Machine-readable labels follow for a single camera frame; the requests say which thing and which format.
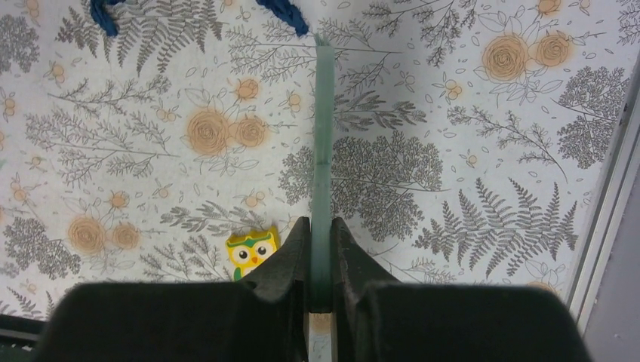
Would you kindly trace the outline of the dark blue scrap near bucket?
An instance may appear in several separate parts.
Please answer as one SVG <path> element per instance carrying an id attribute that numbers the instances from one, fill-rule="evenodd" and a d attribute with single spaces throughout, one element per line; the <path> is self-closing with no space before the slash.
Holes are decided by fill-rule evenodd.
<path id="1" fill-rule="evenodd" d="M 126 20 L 118 11 L 126 10 L 127 5 L 129 1 L 90 0 L 89 14 L 107 37 L 114 38 L 120 33 L 121 22 Z"/>

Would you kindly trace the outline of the aluminium frame post right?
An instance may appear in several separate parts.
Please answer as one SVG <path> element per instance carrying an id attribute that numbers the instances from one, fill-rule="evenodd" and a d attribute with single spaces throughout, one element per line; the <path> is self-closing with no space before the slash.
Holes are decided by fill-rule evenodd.
<path id="1" fill-rule="evenodd" d="M 614 122 L 614 135 L 589 207 L 588 229 L 566 293 L 568 308 L 580 333 L 587 324 L 602 282 L 628 197 L 639 168 L 639 64 L 634 65 L 626 98 Z"/>

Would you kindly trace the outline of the floral table mat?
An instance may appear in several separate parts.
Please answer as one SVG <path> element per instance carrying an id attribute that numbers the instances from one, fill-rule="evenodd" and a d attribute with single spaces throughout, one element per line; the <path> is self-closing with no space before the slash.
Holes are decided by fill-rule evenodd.
<path id="1" fill-rule="evenodd" d="M 639 54 L 637 1 L 1 3 L 1 312 L 94 281 L 226 281 L 310 212 L 315 34 L 331 206 L 397 278 L 564 294 Z"/>

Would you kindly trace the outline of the yellow owl paper scrap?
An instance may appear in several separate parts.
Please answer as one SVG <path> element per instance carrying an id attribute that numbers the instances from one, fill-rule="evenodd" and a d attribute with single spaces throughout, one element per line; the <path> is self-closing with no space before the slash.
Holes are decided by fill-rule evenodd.
<path id="1" fill-rule="evenodd" d="M 278 229 L 253 230 L 244 235 L 232 235 L 225 243 L 229 260 L 234 266 L 232 278 L 239 281 L 251 273 L 280 248 Z"/>

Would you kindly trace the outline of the green hand brush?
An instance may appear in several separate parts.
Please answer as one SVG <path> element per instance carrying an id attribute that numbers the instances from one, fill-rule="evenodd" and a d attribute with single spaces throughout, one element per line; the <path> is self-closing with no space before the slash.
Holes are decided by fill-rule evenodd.
<path id="1" fill-rule="evenodd" d="M 331 162 L 335 92 L 335 48 L 326 35 L 314 34 L 316 50 L 314 107 L 314 167 L 311 197 L 309 311 L 327 314 L 332 308 Z"/>

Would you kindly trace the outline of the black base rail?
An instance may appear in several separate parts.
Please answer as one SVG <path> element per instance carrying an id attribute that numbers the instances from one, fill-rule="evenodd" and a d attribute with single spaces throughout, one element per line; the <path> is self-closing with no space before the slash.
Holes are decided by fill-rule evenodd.
<path id="1" fill-rule="evenodd" d="M 46 323 L 1 315 L 1 362 L 30 362 Z"/>

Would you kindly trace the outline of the dark blue scrap far right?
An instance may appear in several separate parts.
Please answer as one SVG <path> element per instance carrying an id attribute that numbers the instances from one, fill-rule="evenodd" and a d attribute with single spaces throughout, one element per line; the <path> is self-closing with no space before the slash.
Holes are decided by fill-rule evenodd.
<path id="1" fill-rule="evenodd" d="M 304 19 L 301 10 L 289 0 L 256 0 L 256 3 L 276 18 L 280 19 L 295 31 L 296 36 L 301 37 L 309 32 L 309 25 Z"/>

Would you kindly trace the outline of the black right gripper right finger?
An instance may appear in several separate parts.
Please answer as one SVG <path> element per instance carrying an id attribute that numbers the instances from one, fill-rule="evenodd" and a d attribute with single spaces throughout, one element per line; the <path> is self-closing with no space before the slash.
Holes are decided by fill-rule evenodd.
<path id="1" fill-rule="evenodd" d="M 589 361 L 570 312 L 539 287 L 411 284 L 331 224 L 335 361 Z"/>

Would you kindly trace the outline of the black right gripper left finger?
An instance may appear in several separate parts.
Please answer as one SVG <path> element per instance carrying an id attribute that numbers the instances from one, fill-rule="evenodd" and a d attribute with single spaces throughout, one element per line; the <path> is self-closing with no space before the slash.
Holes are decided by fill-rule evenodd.
<path id="1" fill-rule="evenodd" d="M 36 361 L 305 361 L 310 222 L 236 282 L 107 283 L 73 288 Z"/>

